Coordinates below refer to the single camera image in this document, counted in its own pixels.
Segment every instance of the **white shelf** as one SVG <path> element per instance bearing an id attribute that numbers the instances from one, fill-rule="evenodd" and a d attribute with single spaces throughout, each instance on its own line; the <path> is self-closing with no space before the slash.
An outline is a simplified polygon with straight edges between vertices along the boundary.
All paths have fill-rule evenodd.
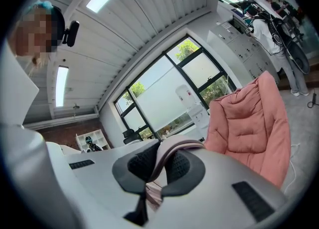
<path id="1" fill-rule="evenodd" d="M 97 146 L 99 146 L 102 150 L 103 147 L 106 147 L 106 149 L 110 149 L 110 146 L 108 144 L 108 142 L 106 141 L 103 132 L 101 130 L 97 130 L 97 131 L 93 131 L 93 132 L 89 132 L 83 135 L 77 135 L 75 136 L 76 138 L 76 142 L 78 143 L 79 149 L 81 151 L 87 151 L 89 148 L 89 145 L 86 144 L 85 138 L 86 137 L 91 137 L 92 142 L 94 144 L 96 144 Z"/>

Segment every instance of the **ceiling pipe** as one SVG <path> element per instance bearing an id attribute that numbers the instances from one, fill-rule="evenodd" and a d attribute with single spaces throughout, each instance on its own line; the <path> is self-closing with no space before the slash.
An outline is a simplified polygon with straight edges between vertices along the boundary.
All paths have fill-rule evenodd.
<path id="1" fill-rule="evenodd" d="M 28 123 L 28 124 L 24 124 L 23 126 L 24 126 L 24 128 L 27 128 L 30 130 L 40 130 L 40 129 L 54 127 L 54 126 L 58 126 L 58 125 L 64 125 L 64 124 L 75 123 L 75 122 L 84 121 L 84 120 L 90 120 L 90 119 L 94 119 L 94 118 L 98 118 L 98 117 L 99 117 L 99 114 L 94 113 L 94 114 L 89 114 L 89 115 L 70 116 L 70 117 L 58 118 L 58 119 L 53 119 L 53 120 L 48 120 L 48 121 Z"/>

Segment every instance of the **shoe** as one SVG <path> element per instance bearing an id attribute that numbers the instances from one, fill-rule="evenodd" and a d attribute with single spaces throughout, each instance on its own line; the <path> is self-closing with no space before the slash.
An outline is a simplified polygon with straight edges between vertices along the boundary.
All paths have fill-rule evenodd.
<path id="1" fill-rule="evenodd" d="M 293 92 L 292 90 L 290 90 L 291 94 L 294 95 L 295 97 L 299 96 L 299 92 Z"/>
<path id="2" fill-rule="evenodd" d="M 300 92 L 300 94 L 303 95 L 303 96 L 308 96 L 309 95 L 308 92 L 306 94 L 303 94 L 302 92 Z"/>

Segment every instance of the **pink chair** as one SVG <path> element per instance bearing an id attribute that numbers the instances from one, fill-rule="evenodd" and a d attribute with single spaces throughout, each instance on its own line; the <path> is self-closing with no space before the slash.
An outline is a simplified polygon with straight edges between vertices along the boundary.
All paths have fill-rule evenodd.
<path id="1" fill-rule="evenodd" d="M 210 102 L 206 149 L 242 162 L 278 188 L 290 159 L 284 102 L 269 72 Z"/>

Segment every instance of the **brick wall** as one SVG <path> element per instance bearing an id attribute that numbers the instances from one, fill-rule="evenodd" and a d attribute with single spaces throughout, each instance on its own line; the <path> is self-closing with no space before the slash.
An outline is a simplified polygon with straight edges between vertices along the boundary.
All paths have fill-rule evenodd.
<path id="1" fill-rule="evenodd" d="M 75 135 L 82 135 L 99 129 L 102 130 L 106 141 L 109 143 L 110 147 L 113 148 L 113 145 L 104 131 L 103 125 L 101 124 L 99 118 L 41 129 L 37 132 L 39 132 L 48 142 L 66 145 L 79 150 L 78 144 L 75 140 Z"/>

